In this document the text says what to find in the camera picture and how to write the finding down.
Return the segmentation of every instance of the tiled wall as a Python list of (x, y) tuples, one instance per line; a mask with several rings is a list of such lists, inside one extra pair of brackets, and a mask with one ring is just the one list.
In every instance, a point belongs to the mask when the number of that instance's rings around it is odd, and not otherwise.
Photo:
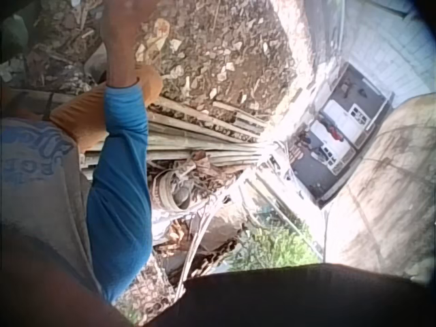
[[(409, 12), (408, 0), (375, 0)], [(368, 3), (345, 1), (343, 56), (363, 73), (393, 106), (435, 92), (435, 40), (426, 25), (409, 15), (402, 19)]]

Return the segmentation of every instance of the soil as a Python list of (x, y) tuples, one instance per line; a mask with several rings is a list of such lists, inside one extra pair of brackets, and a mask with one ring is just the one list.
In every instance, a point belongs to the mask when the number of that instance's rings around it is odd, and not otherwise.
[[(233, 105), (265, 121), (269, 119), (295, 77), (286, 35), (269, 1), (162, 1), (158, 12), (170, 23), (167, 41), (161, 52), (151, 58), (165, 78), (164, 97), (228, 123), (234, 122), (234, 114), (212, 107), (213, 101)], [(153, 25), (153, 20), (143, 24), (138, 47), (142, 43), (146, 48), (146, 41), (154, 36)], [(181, 41), (177, 51), (171, 49), (171, 40)], [(183, 75), (171, 78), (171, 71), (179, 65)], [(219, 81), (223, 71), (225, 80)], [(183, 94), (187, 78), (189, 94)], [(211, 97), (213, 89), (216, 96)], [(168, 109), (158, 111), (212, 127)], [(230, 135), (221, 127), (215, 129)]]
[[(74, 95), (90, 90), (95, 81), (85, 75), (83, 66), (102, 42), (98, 32), (102, 0), (82, 0), (79, 10), (66, 0), (41, 3), (37, 37), (28, 52), (16, 57), (16, 67), (7, 68), (13, 76), (9, 85)], [(147, 41), (156, 36), (158, 18), (169, 23), (170, 32), (160, 51), (143, 63), (160, 71), (164, 97), (228, 123), (235, 121), (234, 113), (212, 107), (213, 101), (269, 120), (295, 69), (286, 35), (268, 0), (163, 0), (155, 16), (142, 24), (137, 49), (143, 44), (149, 51)], [(174, 40), (180, 42), (176, 50), (171, 46)], [(174, 78), (176, 67), (179, 74)], [(253, 141), (170, 109), (151, 109)]]

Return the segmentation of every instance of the black object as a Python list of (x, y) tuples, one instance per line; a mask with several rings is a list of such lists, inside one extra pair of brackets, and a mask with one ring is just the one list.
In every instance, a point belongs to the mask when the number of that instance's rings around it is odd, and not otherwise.
[(429, 289), (333, 264), (188, 280), (147, 326), (436, 326)]

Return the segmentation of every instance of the green plant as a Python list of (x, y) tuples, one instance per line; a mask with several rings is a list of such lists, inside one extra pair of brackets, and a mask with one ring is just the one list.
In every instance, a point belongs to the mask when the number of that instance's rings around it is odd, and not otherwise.
[[(304, 234), (310, 238), (307, 229)], [(283, 226), (246, 230), (227, 258), (231, 271), (300, 266), (318, 262), (301, 236)]]

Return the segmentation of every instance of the hand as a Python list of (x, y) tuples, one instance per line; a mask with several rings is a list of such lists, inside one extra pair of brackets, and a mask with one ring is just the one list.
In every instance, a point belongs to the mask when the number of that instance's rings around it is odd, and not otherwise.
[(108, 49), (133, 47), (141, 22), (153, 13), (158, 0), (104, 0), (102, 39)]
[(108, 52), (107, 85), (130, 87), (136, 83), (136, 34), (156, 3), (157, 0), (104, 0), (101, 34)]

